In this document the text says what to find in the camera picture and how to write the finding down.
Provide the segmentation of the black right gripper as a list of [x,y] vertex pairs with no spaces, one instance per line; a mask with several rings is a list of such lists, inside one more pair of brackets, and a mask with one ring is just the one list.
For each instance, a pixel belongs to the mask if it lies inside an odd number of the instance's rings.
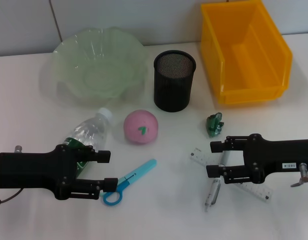
[[298,172],[301,164],[306,164],[308,170],[308,139],[269,141],[254,133],[212,141],[210,148],[212,153],[243,151],[245,165],[206,166],[209,178],[223,177],[225,184],[262,184],[270,174]]

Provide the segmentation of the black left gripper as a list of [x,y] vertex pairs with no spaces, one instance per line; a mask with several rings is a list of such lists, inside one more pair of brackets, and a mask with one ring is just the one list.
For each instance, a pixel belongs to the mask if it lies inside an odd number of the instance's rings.
[[47,153],[0,153],[0,189],[47,189],[58,200],[71,196],[76,181],[76,162],[109,163],[109,150],[88,145],[74,151],[57,145]]

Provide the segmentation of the clear green-label water bottle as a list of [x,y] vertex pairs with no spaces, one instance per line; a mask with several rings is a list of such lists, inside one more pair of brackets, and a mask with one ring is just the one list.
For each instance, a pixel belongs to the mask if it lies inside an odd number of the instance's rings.
[[62,142],[72,148],[93,146],[97,151],[104,150],[108,130],[110,129],[112,112],[100,108],[92,118],[89,118],[74,128]]

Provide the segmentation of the small green toy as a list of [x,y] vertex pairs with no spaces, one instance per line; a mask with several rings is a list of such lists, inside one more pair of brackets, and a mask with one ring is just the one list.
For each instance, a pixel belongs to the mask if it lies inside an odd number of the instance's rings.
[[222,127],[224,125],[222,122],[222,116],[222,113],[218,112],[207,117],[206,131],[209,137],[213,138],[221,133]]

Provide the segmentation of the blue scissors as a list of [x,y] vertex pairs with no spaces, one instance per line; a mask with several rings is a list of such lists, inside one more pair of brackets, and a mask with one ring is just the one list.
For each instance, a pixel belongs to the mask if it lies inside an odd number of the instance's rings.
[[[118,180],[117,188],[114,192],[104,192],[101,194],[103,202],[107,206],[115,206],[119,204],[123,198],[123,191],[134,182],[138,181],[141,177],[150,172],[157,165],[156,159],[151,159],[139,166],[135,170],[131,171],[129,174],[121,177]],[[118,199],[116,201],[110,202],[108,198],[113,194],[118,194]]]

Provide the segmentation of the pink toy peach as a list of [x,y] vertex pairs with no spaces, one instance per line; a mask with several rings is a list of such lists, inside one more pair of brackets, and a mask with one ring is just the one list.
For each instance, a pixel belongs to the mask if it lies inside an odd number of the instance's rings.
[[136,110],[125,118],[123,130],[128,141],[134,144],[148,144],[158,136],[158,121],[151,112]]

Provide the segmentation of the clear plastic ruler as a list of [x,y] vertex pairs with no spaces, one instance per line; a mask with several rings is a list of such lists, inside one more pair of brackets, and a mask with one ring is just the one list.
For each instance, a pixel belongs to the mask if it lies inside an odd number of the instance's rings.
[[[206,167],[207,165],[218,165],[221,155],[222,153],[205,153],[196,147],[190,153],[190,160]],[[265,203],[268,203],[272,199],[273,191],[264,184],[245,182],[235,183],[234,185]]]

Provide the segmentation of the silver pen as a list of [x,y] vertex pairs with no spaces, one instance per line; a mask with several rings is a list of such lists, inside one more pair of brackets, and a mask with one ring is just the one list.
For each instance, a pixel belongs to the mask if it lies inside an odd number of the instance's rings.
[[[228,159],[229,159],[229,151],[224,151],[221,155],[221,158],[219,160],[218,165],[220,167],[224,167],[227,165]],[[207,212],[209,210],[209,208],[214,205],[216,203],[218,194],[219,194],[219,190],[221,187],[221,179],[223,177],[218,177],[218,178],[214,178],[211,184],[211,188],[209,190],[207,199],[205,201],[205,212]]]

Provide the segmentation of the black mesh pen holder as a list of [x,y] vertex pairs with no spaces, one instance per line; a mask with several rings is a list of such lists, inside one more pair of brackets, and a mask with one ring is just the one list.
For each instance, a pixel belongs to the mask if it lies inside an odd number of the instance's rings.
[[196,62],[188,53],[167,50],[154,60],[154,103],[169,113],[182,111],[190,101]]

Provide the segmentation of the green glass fruit plate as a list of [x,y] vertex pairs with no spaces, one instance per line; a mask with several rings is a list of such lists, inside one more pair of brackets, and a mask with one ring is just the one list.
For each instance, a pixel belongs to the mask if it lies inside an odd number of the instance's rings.
[[119,28],[87,28],[65,39],[52,53],[55,81],[81,103],[103,103],[143,85],[149,54]]

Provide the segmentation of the yellow plastic bin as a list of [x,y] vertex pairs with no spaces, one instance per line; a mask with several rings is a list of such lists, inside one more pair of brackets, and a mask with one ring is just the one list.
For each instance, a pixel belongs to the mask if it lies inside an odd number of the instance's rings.
[[272,101],[289,87],[293,55],[262,0],[201,5],[201,54],[220,104]]

